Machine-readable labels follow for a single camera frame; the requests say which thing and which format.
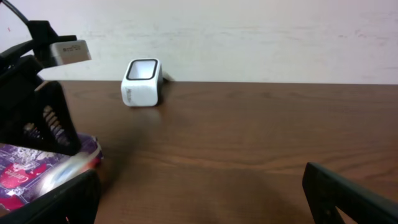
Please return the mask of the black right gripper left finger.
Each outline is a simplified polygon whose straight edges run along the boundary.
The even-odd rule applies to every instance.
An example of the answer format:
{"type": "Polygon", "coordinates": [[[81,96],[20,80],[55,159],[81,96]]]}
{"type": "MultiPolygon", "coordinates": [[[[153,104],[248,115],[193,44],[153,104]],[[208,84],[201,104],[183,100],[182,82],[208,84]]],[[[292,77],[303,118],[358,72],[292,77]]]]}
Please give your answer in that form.
{"type": "Polygon", "coordinates": [[[1,223],[94,223],[100,198],[100,179],[88,170],[1,217],[1,223]]]}

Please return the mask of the purple snack packet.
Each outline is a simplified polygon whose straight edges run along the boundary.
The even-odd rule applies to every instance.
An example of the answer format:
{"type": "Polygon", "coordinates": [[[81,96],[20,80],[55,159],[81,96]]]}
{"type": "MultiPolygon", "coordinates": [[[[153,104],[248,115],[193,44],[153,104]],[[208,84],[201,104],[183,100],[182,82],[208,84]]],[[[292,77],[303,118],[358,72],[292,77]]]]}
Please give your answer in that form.
{"type": "Polygon", "coordinates": [[[11,212],[64,184],[103,159],[96,137],[78,135],[74,156],[5,144],[1,146],[1,208],[11,212]]]}

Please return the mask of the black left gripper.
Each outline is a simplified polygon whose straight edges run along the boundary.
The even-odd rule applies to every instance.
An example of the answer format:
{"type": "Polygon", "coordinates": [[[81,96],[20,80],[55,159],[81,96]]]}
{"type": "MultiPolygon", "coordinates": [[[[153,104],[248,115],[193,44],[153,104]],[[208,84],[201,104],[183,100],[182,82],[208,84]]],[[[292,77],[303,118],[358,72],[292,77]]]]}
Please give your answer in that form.
{"type": "Polygon", "coordinates": [[[58,35],[49,21],[28,21],[31,40],[1,52],[1,86],[22,78],[23,88],[1,87],[1,143],[73,156],[81,142],[73,125],[63,88],[44,81],[38,72],[60,65],[53,44],[75,41],[75,35],[58,35]]]}

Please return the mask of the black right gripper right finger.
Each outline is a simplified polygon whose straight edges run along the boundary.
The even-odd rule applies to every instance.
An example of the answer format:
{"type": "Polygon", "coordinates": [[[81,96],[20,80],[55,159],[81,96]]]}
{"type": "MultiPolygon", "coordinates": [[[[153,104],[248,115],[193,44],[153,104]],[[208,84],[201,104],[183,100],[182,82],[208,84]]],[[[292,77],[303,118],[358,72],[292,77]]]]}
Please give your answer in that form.
{"type": "Polygon", "coordinates": [[[397,203],[317,163],[307,163],[302,187],[316,224],[343,223],[339,210],[357,223],[397,223],[397,203]]]}

